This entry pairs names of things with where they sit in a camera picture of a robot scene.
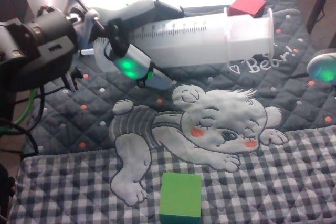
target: bear face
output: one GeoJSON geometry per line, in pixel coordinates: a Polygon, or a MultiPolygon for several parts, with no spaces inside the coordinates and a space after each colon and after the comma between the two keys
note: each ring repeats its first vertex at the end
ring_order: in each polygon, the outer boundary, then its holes
{"type": "Polygon", "coordinates": [[[255,91],[212,90],[179,86],[173,101],[184,114],[183,134],[196,146],[214,152],[252,152],[266,126],[265,108],[252,96],[255,91]]]}

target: red cube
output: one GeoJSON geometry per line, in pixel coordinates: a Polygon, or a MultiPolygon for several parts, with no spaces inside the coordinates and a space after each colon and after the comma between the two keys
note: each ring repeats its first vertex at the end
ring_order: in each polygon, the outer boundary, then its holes
{"type": "Polygon", "coordinates": [[[265,5],[265,0],[236,0],[229,7],[229,16],[249,14],[258,18],[264,13],[265,5]]]}

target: white heart outline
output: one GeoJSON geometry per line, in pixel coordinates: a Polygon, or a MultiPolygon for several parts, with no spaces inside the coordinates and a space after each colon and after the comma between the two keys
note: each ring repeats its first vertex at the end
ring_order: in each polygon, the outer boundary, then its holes
{"type": "Polygon", "coordinates": [[[237,74],[240,74],[240,71],[239,71],[239,66],[238,65],[233,65],[233,66],[230,66],[230,70],[234,73],[237,73],[237,74]]]}

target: bear ear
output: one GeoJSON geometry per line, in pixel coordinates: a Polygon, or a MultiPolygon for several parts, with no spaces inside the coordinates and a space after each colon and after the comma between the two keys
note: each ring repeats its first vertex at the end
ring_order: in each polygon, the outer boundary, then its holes
{"type": "Polygon", "coordinates": [[[173,102],[182,110],[186,110],[188,107],[198,102],[201,96],[204,96],[205,92],[195,85],[181,85],[173,91],[173,102]]]}

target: quilted mat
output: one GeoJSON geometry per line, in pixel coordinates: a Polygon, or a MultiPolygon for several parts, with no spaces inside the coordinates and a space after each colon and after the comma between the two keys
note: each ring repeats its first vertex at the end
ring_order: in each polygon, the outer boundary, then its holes
{"type": "Polygon", "coordinates": [[[201,223],[335,223],[335,134],[336,126],[287,132],[282,146],[239,154],[235,173],[157,148],[140,181],[145,199],[132,207],[110,190],[122,166],[114,149],[26,158],[9,223],[160,223],[163,172],[202,176],[201,223]]]}
{"type": "MultiPolygon", "coordinates": [[[[273,129],[282,132],[334,125],[335,90],[331,85],[312,81],[306,73],[314,49],[296,3],[294,0],[267,0],[267,3],[267,8],[272,8],[274,14],[275,67],[271,67],[267,56],[256,55],[247,61],[233,61],[230,67],[222,64],[165,69],[173,80],[173,86],[169,90],[160,91],[140,89],[134,81],[118,72],[101,72],[93,56],[79,57],[75,65],[88,78],[79,80],[76,93],[61,90],[46,97],[43,119],[33,131],[40,153],[66,154],[114,148],[109,126],[116,115],[113,107],[119,100],[131,101],[134,107],[148,107],[153,117],[156,113],[168,111],[182,113],[187,106],[173,101],[173,90],[182,85],[196,87],[196,91],[189,92],[189,98],[199,90],[240,90],[243,94],[253,96],[253,100],[264,108],[279,109],[280,114],[268,110],[269,118],[277,118],[274,122],[269,120],[268,125],[272,123],[273,129]]],[[[51,82],[46,85],[46,92],[61,85],[60,80],[51,82]]],[[[234,94],[230,95],[227,100],[229,97],[235,100],[234,94]]],[[[241,107],[239,103],[227,105],[241,107]]],[[[37,99],[33,118],[38,107],[37,99]]],[[[244,117],[243,114],[247,118],[254,112],[237,109],[225,113],[226,117],[237,119],[244,117]]],[[[147,115],[142,120],[153,123],[153,118],[147,115]]],[[[31,150],[28,144],[24,147],[25,152],[31,150]]]]}

